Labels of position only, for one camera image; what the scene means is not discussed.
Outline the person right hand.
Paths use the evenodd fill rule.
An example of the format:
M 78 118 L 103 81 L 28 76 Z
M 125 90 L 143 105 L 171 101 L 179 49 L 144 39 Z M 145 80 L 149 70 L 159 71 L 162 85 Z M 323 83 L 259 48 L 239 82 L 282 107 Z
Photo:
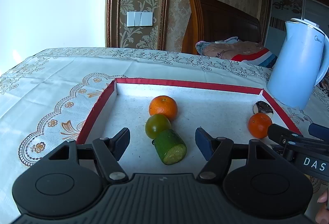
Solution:
M 319 211 L 316 214 L 315 221 L 319 224 L 329 223 L 329 210 L 328 205 L 328 190 L 324 191 L 322 195 L 318 198 L 317 203 L 321 204 Z

